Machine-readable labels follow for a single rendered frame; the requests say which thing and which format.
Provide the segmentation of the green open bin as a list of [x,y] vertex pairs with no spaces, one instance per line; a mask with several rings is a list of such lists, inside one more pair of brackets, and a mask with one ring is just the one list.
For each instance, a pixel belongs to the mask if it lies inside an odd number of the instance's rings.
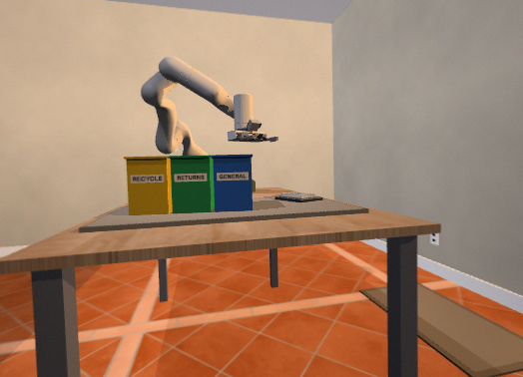
[[171,161],[173,213],[212,212],[214,164],[209,156],[168,156]]

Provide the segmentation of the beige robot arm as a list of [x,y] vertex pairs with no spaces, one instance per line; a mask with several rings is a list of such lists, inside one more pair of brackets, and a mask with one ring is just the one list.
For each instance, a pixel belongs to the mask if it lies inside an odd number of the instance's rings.
[[143,100],[154,106],[158,115],[155,143],[161,153],[170,154],[182,143],[183,156],[208,156],[194,143],[188,126],[177,121],[174,103],[165,99],[178,84],[235,119],[235,131],[257,132],[261,127],[259,120],[253,120],[252,95],[236,94],[232,98],[218,83],[185,62],[166,57],[159,63],[159,72],[141,88]]

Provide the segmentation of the blue open bin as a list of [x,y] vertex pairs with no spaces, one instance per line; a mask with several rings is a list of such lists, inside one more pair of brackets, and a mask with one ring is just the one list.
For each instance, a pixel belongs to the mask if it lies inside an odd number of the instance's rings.
[[253,210],[253,155],[211,155],[215,212]]

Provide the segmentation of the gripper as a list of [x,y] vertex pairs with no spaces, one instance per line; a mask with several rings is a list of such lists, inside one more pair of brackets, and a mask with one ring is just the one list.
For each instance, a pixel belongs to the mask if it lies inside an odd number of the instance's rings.
[[263,142],[263,141],[270,141],[270,142],[276,142],[278,141],[278,137],[272,137],[272,138],[266,138],[266,134],[262,132],[249,132],[249,131],[229,131],[228,132],[228,141],[231,142]]

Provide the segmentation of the yellow bin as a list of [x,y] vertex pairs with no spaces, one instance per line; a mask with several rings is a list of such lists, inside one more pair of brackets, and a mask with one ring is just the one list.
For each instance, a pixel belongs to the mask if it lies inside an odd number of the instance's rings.
[[124,159],[127,163],[129,215],[171,213],[171,161],[168,156]]

